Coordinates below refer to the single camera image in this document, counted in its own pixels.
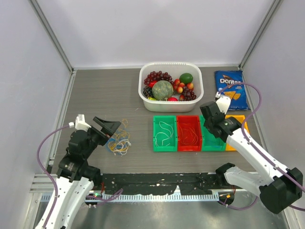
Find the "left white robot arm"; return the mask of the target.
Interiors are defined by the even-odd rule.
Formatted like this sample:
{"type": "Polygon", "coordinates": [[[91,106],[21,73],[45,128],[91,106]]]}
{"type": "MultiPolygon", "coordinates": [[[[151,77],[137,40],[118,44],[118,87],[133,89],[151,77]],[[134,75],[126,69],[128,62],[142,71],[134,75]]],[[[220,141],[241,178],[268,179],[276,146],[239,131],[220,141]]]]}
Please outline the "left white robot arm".
{"type": "Polygon", "coordinates": [[[94,117],[99,129],[89,125],[83,114],[75,121],[53,131],[75,128],[71,134],[66,154],[59,163],[57,177],[49,172],[47,177],[53,184],[53,193],[46,210],[36,228],[69,229],[90,190],[97,190],[102,183],[99,168],[88,164],[88,158],[97,148],[105,145],[120,127],[120,121],[106,121],[94,117]]]}

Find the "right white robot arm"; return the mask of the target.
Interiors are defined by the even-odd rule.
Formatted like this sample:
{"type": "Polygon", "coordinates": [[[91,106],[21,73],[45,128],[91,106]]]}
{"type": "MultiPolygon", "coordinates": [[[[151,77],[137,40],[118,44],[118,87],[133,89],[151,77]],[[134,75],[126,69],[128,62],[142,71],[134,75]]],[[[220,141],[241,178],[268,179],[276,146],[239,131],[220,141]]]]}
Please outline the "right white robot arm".
{"type": "Polygon", "coordinates": [[[235,148],[256,170],[255,174],[226,163],[216,170],[215,182],[220,188],[229,185],[243,188],[260,198],[264,206],[278,214],[298,201],[304,193],[303,174],[289,169],[268,154],[236,118],[226,118],[228,103],[221,100],[200,106],[204,127],[215,138],[235,148]]]}

